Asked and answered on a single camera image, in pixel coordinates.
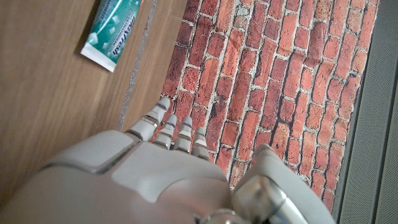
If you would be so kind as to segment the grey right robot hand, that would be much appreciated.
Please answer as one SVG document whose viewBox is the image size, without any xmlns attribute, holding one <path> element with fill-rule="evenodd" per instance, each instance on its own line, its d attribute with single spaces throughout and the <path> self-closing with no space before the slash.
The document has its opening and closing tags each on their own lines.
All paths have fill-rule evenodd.
<svg viewBox="0 0 398 224">
<path fill-rule="evenodd" d="M 125 132 L 58 153 L 1 209 L 2 223 L 333 223 L 268 144 L 234 188 L 210 162 L 203 128 L 162 98 Z"/>
</svg>

